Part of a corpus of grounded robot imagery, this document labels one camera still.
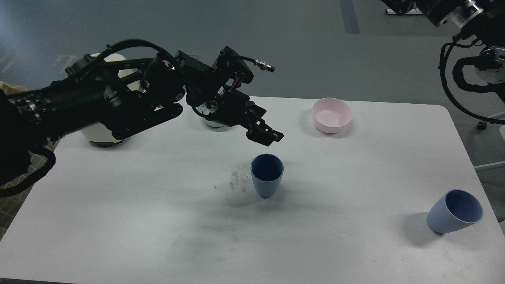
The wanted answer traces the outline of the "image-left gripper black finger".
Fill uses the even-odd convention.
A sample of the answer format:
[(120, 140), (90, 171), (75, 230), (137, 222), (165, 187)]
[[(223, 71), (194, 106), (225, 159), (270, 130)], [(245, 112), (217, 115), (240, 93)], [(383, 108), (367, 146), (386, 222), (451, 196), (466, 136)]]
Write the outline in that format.
[(258, 106), (255, 102), (250, 101), (249, 102), (249, 120), (251, 125), (264, 125), (265, 120), (263, 119), (263, 116), (266, 113), (266, 109)]
[(258, 144), (272, 144), (273, 142), (280, 142), (283, 139), (284, 134), (275, 131), (269, 125), (266, 124), (265, 120), (261, 118), (246, 120), (246, 137), (253, 142)]

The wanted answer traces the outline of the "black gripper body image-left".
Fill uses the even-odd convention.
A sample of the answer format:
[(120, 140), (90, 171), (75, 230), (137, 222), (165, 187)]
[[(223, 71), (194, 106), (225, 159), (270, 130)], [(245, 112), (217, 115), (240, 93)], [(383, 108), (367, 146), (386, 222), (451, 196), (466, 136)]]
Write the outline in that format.
[(203, 119), (227, 127), (250, 128), (257, 122), (252, 104), (251, 98), (241, 91), (225, 92), (224, 99), (217, 102), (213, 110), (203, 113)]

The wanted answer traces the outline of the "image-right left gripper black finger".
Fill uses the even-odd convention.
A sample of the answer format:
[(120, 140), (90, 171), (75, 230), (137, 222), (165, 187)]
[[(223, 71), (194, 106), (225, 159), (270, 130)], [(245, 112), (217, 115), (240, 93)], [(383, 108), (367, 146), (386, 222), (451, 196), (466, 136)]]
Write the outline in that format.
[(415, 9), (414, 0), (381, 0), (386, 5), (385, 13), (387, 15), (405, 15)]

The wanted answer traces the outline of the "black robot arm image-left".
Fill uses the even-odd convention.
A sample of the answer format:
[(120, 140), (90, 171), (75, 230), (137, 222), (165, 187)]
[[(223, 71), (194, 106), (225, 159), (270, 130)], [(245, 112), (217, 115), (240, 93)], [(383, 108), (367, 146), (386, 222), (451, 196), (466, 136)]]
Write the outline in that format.
[[(246, 137), (270, 146), (284, 137), (263, 119), (266, 110), (239, 88), (251, 83), (247, 66), (275, 68), (224, 47), (213, 65), (141, 39), (128, 39), (97, 56), (86, 54), (66, 68), (67, 78), (48, 87), (6, 95), (1, 87), (1, 197), (14, 196), (54, 167), (47, 145), (102, 123), (116, 140), (178, 117), (182, 98), (204, 120), (246, 129)], [(199, 113), (205, 107), (208, 114)]]

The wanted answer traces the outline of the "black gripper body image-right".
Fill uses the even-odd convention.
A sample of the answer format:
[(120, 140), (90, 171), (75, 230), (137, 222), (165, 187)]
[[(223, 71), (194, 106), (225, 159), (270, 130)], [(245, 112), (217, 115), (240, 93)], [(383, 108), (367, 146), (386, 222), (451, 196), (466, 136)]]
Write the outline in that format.
[(415, 5), (436, 27), (447, 22), (464, 27), (480, 14), (475, 0), (415, 0)]

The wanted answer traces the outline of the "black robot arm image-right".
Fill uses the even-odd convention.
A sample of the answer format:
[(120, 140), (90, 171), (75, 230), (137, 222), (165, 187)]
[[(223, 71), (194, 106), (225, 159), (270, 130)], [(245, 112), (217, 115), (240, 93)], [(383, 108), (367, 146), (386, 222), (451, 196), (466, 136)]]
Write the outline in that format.
[(485, 123), (504, 124), (504, 118), (483, 116), (464, 107), (452, 94), (447, 80), (447, 63), (454, 48), (482, 47), (476, 56), (458, 59), (452, 68), (456, 86), (465, 92), (494, 93), (504, 101), (504, 1), (503, 0), (385, 0), (397, 15), (412, 8), (436, 27), (451, 22), (459, 30), (440, 50), (438, 71), (443, 91), (449, 101), (463, 113), (478, 119), (478, 129)]

